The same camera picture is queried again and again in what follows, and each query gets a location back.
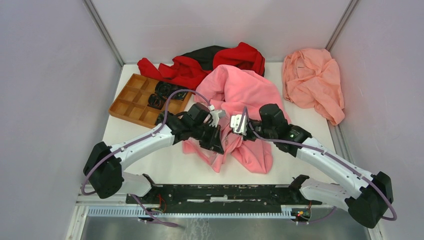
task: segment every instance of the cable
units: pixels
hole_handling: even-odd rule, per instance
[[[209,118],[206,121],[206,124],[209,126],[214,121],[214,117],[212,116],[211,112],[209,112]]]
[[[144,212],[149,215],[153,220],[155,221],[146,221],[146,223],[148,224],[162,224],[165,225],[167,227],[171,227],[171,228],[176,228],[179,225],[173,222],[168,222],[168,221],[161,221],[159,220],[157,217],[153,216],[153,214],[150,211],[147,211],[146,207],[143,206],[142,202],[140,201],[139,197],[137,197],[134,194],[131,194],[131,197],[134,198],[134,200],[138,203],[138,205],[140,205],[140,207],[144,210]]]
[[[159,83],[158,83],[156,85],[157,87],[156,87],[155,91],[156,91],[156,93],[162,95],[163,97],[167,97],[171,93],[172,86],[171,86],[171,84],[163,82],[163,81],[161,81],[160,83],[162,83],[162,84],[159,85]]]
[[[308,225],[308,224],[319,223],[319,222],[324,221],[324,220],[328,219],[329,217],[331,217],[331,215],[333,215],[336,212],[336,209],[337,209],[337,207],[333,207],[331,212],[325,217],[322,217],[322,218],[319,218],[319,219],[316,219],[316,220],[312,220],[312,221],[307,221],[307,222],[296,221],[296,224]]]
[[[179,118],[186,113],[187,113],[186,111],[179,112],[179,113],[175,114],[175,117]]]
[[[190,90],[190,89],[180,89],[180,90],[177,90],[177,91],[174,91],[170,96],[169,96],[169,98],[166,100],[166,103],[165,103],[165,112],[164,112],[164,118],[163,118],[163,122],[162,122],[162,124],[153,132],[153,133],[151,133],[151,134],[149,134],[149,135],[146,135],[146,136],[143,136],[143,137],[140,137],[139,139],[136,139],[136,140],[134,140],[134,141],[132,141],[132,142],[129,142],[129,143],[127,143],[126,145],[124,145],[123,146],[123,148],[124,149],[127,149],[127,148],[129,148],[129,147],[131,147],[132,145],[134,145],[134,144],[137,144],[137,143],[139,143],[139,142],[141,142],[141,141],[143,141],[143,140],[146,140],[146,139],[148,139],[148,138],[150,138],[150,137],[153,137],[153,135],[155,135],[155,134],[157,134],[157,133],[159,133],[164,127],[165,127],[165,123],[167,122],[167,118],[168,118],[168,107],[169,107],[169,105],[170,105],[170,101],[171,101],[171,98],[172,98],[172,96],[174,96],[175,94],[177,94],[177,93],[181,93],[181,92],[191,92],[191,93],[194,93],[194,94],[197,94],[197,95],[199,95],[201,98],[203,98],[204,99],[204,101],[206,102],[206,104],[208,105],[208,106],[210,106],[211,105],[211,103],[209,102],[209,100],[205,97],[205,96],[203,96],[202,94],[200,94],[200,93],[198,93],[197,91],[194,91],[194,90]],[[103,157],[96,165],[94,165],[94,167],[88,172],[88,174],[85,176],[85,179],[84,179],[84,181],[82,182],[82,186],[81,186],[81,193],[82,193],[82,195],[85,195],[85,196],[87,196],[87,195],[92,195],[92,194],[95,194],[96,193],[96,191],[91,191],[91,192],[86,192],[86,185],[87,185],[87,183],[89,182],[89,179],[90,179],[90,177],[93,175],[93,173],[96,171],[96,169],[97,168],[99,168],[99,166],[100,165],[102,165],[106,160],[108,160],[110,157],[112,157],[113,155],[115,155],[115,154],[117,154],[117,153],[119,153],[120,151],[121,151],[121,149],[122,148],[119,148],[119,149],[117,149],[117,150],[115,150],[115,151],[113,151],[113,152],[111,152],[111,153],[109,153],[108,155],[106,155],[105,157]],[[141,202],[138,200],[138,198],[137,197],[135,197],[135,201],[144,209],[144,210],[146,210],[146,208],[141,204]],[[146,213],[147,214],[149,214],[149,216],[150,217],[152,217],[153,219],[155,219],[155,217],[153,216],[153,215],[151,215],[148,211],[146,211]],[[166,222],[162,222],[162,221],[160,221],[160,220],[158,220],[157,222],[151,222],[151,223],[157,223],[157,224],[163,224],[163,225],[165,225],[165,226],[168,226],[168,227],[172,227],[172,226],[170,226],[169,224],[170,224],[170,222],[169,222],[169,224],[166,224]]]
[[[245,117],[247,117],[247,120],[249,120],[249,114],[248,114],[248,107],[244,106],[243,113],[241,114],[241,121],[238,125],[237,132],[240,132],[240,129],[242,129],[243,121],[245,120]]]
[[[307,206],[307,208],[305,210],[305,213],[309,212],[309,217],[308,218],[306,218],[306,217],[303,216],[303,214],[304,214],[303,211],[299,212],[297,214],[297,216],[298,217],[301,217],[301,218],[303,218],[303,219],[305,219],[307,221],[309,221],[311,219],[311,217],[312,217],[312,209],[311,209],[311,207],[312,207],[312,201],[309,201],[309,205]]]
[[[162,198],[161,198],[161,195],[158,194],[157,197],[159,198],[159,208],[152,208],[151,210],[152,211],[155,211],[155,212],[162,212]]]
[[[165,204],[165,207],[163,208],[163,213],[167,210],[167,202],[165,201],[165,199],[162,198],[162,196],[159,194],[159,200],[161,202],[163,202],[163,204]]]
[[[154,93],[151,94],[147,99],[148,106],[155,109],[161,109],[164,106],[165,101],[166,98],[163,98],[160,95]]]
[[[245,117],[247,119],[249,119],[249,113],[248,113],[248,108],[245,106],[243,109],[243,115],[245,115]],[[287,140],[280,140],[280,139],[266,139],[263,138],[261,136],[259,136],[259,134],[255,131],[255,129],[253,128],[252,124],[249,122],[249,127],[252,129],[253,134],[255,134],[255,136],[262,140],[262,141],[267,141],[267,142],[274,142],[274,143],[282,143],[282,144],[291,144],[294,146],[298,146],[298,147],[302,147],[302,148],[307,148],[307,149],[312,149],[315,150],[319,153],[322,153],[324,155],[327,155],[328,157],[330,157],[331,159],[333,159],[334,161],[336,161],[337,163],[339,163],[340,165],[342,165],[343,167],[347,168],[349,171],[352,171],[352,173],[354,173],[355,175],[357,175],[358,177],[362,177],[362,179],[369,184],[377,193],[378,195],[380,195],[380,197],[384,200],[385,204],[387,205],[387,207],[390,209],[391,214],[393,215],[393,217],[386,217],[386,216],[382,216],[381,219],[384,220],[388,220],[388,221],[396,221],[396,219],[398,219],[398,215],[396,214],[395,209],[393,208],[392,204],[390,203],[390,201],[387,199],[387,197],[384,195],[384,193],[368,178],[362,176],[361,173],[359,173],[357,170],[355,170],[354,168],[350,167],[349,165],[347,165],[346,163],[344,163],[343,161],[341,161],[339,158],[337,158],[336,156],[332,155],[331,153],[329,153],[328,151],[324,151],[323,149],[320,149],[318,147],[314,147],[314,146],[309,146],[306,144],[302,144],[302,143],[298,143],[298,142],[294,142],[294,141],[287,141]]]

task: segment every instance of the wooden compartment tray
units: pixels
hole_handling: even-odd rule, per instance
[[[134,124],[154,128],[158,115],[165,110],[165,105],[160,110],[148,106],[149,96],[155,93],[158,82],[152,78],[133,74],[110,106],[109,114]],[[169,112],[177,114],[184,111],[191,96],[192,93],[188,92],[183,100],[171,99]]]

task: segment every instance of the purple cable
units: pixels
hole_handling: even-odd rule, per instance
[[[136,195],[131,194],[131,197],[134,198],[134,200],[138,203],[138,205],[141,206],[141,208],[144,210],[145,213],[147,213],[147,215],[149,215],[153,220],[155,220],[155,221],[146,221],[146,223],[148,223],[148,224],[162,224],[162,225],[165,225],[165,226],[171,227],[171,228],[176,228],[176,227],[179,226],[178,224],[173,223],[173,222],[159,220],[157,217],[153,216],[153,214],[150,211],[147,211],[146,207],[143,206],[142,202],[140,201],[140,199]]]
[[[151,134],[149,134],[149,135],[146,135],[146,136],[143,136],[143,137],[140,137],[139,139],[137,139],[137,140],[134,140],[134,141],[132,141],[132,142],[129,142],[129,143],[127,143],[126,145],[124,145],[123,146],[123,148],[124,149],[127,149],[128,147],[130,147],[130,146],[132,146],[132,145],[134,145],[134,144],[137,144],[137,143],[139,143],[139,142],[141,142],[141,141],[144,141],[144,140],[146,140],[146,139],[148,139],[148,138],[150,138],[150,137],[152,137],[153,135],[155,135],[155,134],[157,134],[157,133],[159,133],[159,131],[160,130],[162,130],[164,127],[165,127],[165,123],[167,122],[167,118],[168,118],[168,107],[169,107],[169,105],[170,105],[170,102],[171,102],[171,99],[172,99],[172,97],[175,95],[175,94],[177,94],[177,93],[181,93],[181,92],[191,92],[191,93],[194,93],[194,94],[197,94],[197,95],[199,95],[201,98],[203,98],[204,99],[204,101],[207,103],[207,105],[208,106],[210,106],[211,105],[211,103],[209,102],[209,100],[205,97],[205,96],[203,96],[202,94],[200,94],[200,93],[198,93],[197,91],[194,91],[194,90],[190,90],[190,89],[180,89],[180,90],[177,90],[177,91],[174,91],[169,97],[168,97],[168,99],[166,100],[166,103],[165,103],[165,112],[164,112],[164,118],[163,118],[163,121],[162,121],[162,124],[160,125],[160,127],[158,128],[158,129],[156,129],[153,133],[151,133]],[[117,154],[117,153],[119,153],[121,151],[121,149],[117,149],[117,150],[115,150],[115,151],[113,151],[113,152],[111,152],[111,153],[109,153],[108,155],[106,155],[105,157],[103,157],[96,165],[94,165],[94,167],[88,172],[88,174],[87,174],[87,176],[85,176],[85,179],[84,179],[84,182],[82,182],[82,186],[81,186],[81,193],[82,193],[82,195],[85,195],[85,196],[87,196],[87,195],[92,195],[92,194],[95,194],[96,193],[96,191],[91,191],[91,192],[86,192],[86,185],[88,184],[88,182],[89,182],[89,179],[90,179],[90,177],[93,175],[93,173],[96,171],[96,169],[100,166],[100,165],[102,165],[107,159],[109,159],[110,157],[112,157],[113,155],[115,155],[115,154]],[[136,200],[137,201],[137,203],[138,204],[140,204],[140,206],[144,209],[144,210],[146,210],[145,208],[144,208],[144,206],[141,204],[141,202],[140,201],[138,201],[138,199]]]
[[[240,129],[242,129],[243,121],[245,120],[245,117],[246,116],[248,116],[248,107],[247,106],[244,106],[243,113],[241,114],[240,125],[238,125],[238,128],[237,128],[237,132],[238,133],[240,132]]]
[[[243,114],[245,114],[246,118],[249,119],[249,113],[247,111],[247,107],[244,107]],[[324,151],[323,149],[320,149],[320,148],[314,147],[314,146],[309,146],[309,145],[302,144],[302,143],[298,143],[298,142],[294,142],[294,141],[287,141],[287,140],[280,140],[280,139],[266,139],[266,138],[263,138],[263,137],[259,136],[259,134],[255,131],[255,129],[253,128],[253,126],[252,126],[252,124],[250,122],[249,122],[249,127],[252,129],[253,134],[255,134],[255,136],[258,139],[262,140],[262,141],[274,142],[274,143],[282,143],[282,144],[291,144],[291,145],[295,145],[295,146],[298,146],[298,147],[315,150],[315,151],[317,151],[319,153],[322,153],[322,154],[327,155],[328,157],[330,157],[331,159],[333,159],[334,161],[336,161],[337,163],[339,163],[343,167],[347,168],[349,171],[352,171],[352,173],[354,173],[358,177],[361,177],[362,176],[362,174],[359,173],[357,170],[355,170],[354,168],[350,167],[349,165],[347,165],[346,163],[344,163],[343,161],[341,161],[339,158],[337,158],[336,156],[332,155],[331,153]],[[396,219],[398,219],[398,215],[396,214],[395,209],[393,208],[392,204],[387,199],[387,197],[384,195],[384,193],[371,180],[369,180],[368,178],[362,176],[362,179],[367,184],[369,184],[378,193],[378,195],[380,195],[380,197],[384,200],[385,204],[390,209],[391,214],[393,215],[393,217],[382,216],[381,218],[384,219],[384,220],[388,220],[388,221],[396,221]]]

